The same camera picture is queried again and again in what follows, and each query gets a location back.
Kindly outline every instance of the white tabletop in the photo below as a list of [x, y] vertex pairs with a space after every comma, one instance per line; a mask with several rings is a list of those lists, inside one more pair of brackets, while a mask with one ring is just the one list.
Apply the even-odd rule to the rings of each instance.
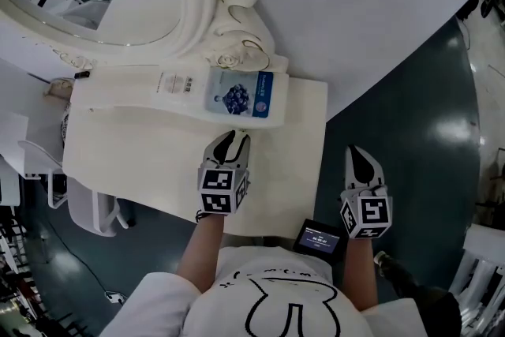
[[[296, 238], [312, 218], [326, 128], [327, 85], [290, 78], [286, 124], [249, 130], [251, 186], [225, 231]], [[230, 127], [160, 110], [72, 109], [63, 170], [100, 193], [194, 222], [204, 149]]]

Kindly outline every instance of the digital display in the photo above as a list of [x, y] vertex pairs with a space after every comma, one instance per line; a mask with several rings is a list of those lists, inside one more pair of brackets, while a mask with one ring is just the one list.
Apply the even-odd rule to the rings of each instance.
[[301, 236], [300, 244], [310, 247], [311, 249], [317, 249], [321, 252], [331, 254], [333, 253], [333, 250], [335, 250], [339, 239], [340, 238], [338, 236], [334, 236], [333, 234], [306, 227], [303, 235]]

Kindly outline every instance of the reflective floor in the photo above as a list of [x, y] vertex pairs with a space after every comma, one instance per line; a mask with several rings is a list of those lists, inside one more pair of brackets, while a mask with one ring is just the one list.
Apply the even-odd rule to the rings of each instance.
[[[342, 225], [337, 198], [344, 151], [357, 144], [382, 164], [394, 198], [393, 226], [375, 247], [400, 259], [422, 283], [448, 287], [477, 199], [479, 138], [472, 71], [462, 34], [449, 21], [328, 122], [315, 217]], [[56, 317], [72, 312], [92, 335], [119, 310], [103, 288], [128, 296], [146, 273], [174, 271], [193, 231], [192, 223], [120, 201], [136, 226], [101, 238], [75, 225], [65, 205], [48, 208], [40, 184], [31, 182], [30, 188], [22, 205], [27, 250], [44, 303]], [[394, 298], [382, 279], [379, 287], [381, 301]]]
[[[374, 246], [419, 282], [449, 287], [462, 256], [479, 178], [479, 117], [456, 21], [327, 124], [316, 218], [340, 224], [344, 151], [356, 144], [381, 163], [393, 226]], [[394, 297], [380, 280], [380, 298]]]

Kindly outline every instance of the white chair leg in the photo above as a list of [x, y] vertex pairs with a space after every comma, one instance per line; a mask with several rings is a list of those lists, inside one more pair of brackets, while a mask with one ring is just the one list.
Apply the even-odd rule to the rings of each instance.
[[462, 316], [465, 316], [479, 305], [495, 270], [496, 265], [493, 263], [479, 260], [468, 288], [460, 295], [459, 308]]
[[47, 174], [47, 204], [53, 208], [57, 209], [60, 206], [62, 206], [63, 203], [66, 202], [67, 196], [64, 196], [60, 201], [58, 201], [56, 204], [54, 203], [54, 193], [53, 193], [53, 171], [50, 171]]
[[477, 323], [477, 326], [474, 330], [472, 330], [469, 334], [469, 337], [473, 335], [482, 335], [486, 327], [491, 322], [492, 318], [495, 316], [496, 312], [498, 312], [499, 307], [501, 306], [503, 299], [505, 298], [505, 275], [502, 276], [502, 280], [500, 281], [498, 287], [496, 288], [495, 293], [492, 295], [491, 300], [489, 301], [488, 306], [484, 310]]
[[[109, 200], [110, 198], [114, 199], [114, 208], [109, 212], [107, 209], [104, 209], [103, 203], [104, 199]], [[119, 213], [119, 205], [115, 197], [92, 191], [92, 211], [93, 227], [98, 232], [104, 233], [110, 228], [110, 225], [116, 219]]]
[[465, 285], [468, 283], [470, 278], [470, 272], [472, 271], [473, 265], [475, 264], [475, 256], [469, 251], [465, 250], [463, 257], [461, 259], [461, 263], [459, 263], [458, 270], [456, 271], [456, 275], [454, 276], [454, 280], [452, 281], [451, 287], [449, 288], [449, 292], [451, 292], [454, 296], [458, 296]]
[[118, 221], [119, 223], [121, 224], [122, 227], [124, 227], [125, 229], [128, 229], [129, 228], [129, 225], [128, 223], [126, 222], [126, 219], [125, 217], [122, 215], [121, 212], [118, 212], [118, 215], [116, 216], [116, 218], [118, 218]]

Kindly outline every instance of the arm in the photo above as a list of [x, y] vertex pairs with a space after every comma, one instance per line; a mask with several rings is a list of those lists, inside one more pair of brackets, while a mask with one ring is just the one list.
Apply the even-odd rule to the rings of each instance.
[[342, 290], [359, 311], [377, 306], [376, 273], [371, 240], [349, 240]]
[[224, 215], [202, 218], [179, 263], [176, 274], [190, 281], [201, 293], [214, 283], [223, 227]]

